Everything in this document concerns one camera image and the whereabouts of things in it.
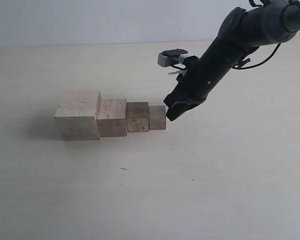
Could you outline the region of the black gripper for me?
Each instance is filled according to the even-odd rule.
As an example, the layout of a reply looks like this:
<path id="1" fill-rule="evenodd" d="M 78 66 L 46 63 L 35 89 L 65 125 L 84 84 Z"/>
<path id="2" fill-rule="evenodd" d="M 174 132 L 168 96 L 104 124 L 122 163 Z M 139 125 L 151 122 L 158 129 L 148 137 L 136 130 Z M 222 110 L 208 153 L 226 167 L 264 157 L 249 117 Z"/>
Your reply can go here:
<path id="1" fill-rule="evenodd" d="M 244 52 L 238 46 L 217 38 L 201 57 L 185 58 L 183 65 L 187 69 L 186 74 L 163 100 L 168 107 L 166 117 L 173 122 L 185 112 L 201 105 L 243 55 Z"/>

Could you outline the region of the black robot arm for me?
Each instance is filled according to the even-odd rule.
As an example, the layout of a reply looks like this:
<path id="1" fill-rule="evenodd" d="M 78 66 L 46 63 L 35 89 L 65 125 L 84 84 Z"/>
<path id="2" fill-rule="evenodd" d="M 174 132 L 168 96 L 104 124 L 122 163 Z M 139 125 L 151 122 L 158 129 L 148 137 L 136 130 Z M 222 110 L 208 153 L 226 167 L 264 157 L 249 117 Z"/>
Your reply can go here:
<path id="1" fill-rule="evenodd" d="M 299 0 L 249 3 L 251 10 L 236 7 L 227 15 L 201 57 L 180 48 L 158 54 L 159 66 L 177 69 L 177 85 L 163 101 L 170 121 L 202 104 L 231 69 L 247 70 L 248 56 L 261 46 L 279 48 L 300 31 Z"/>

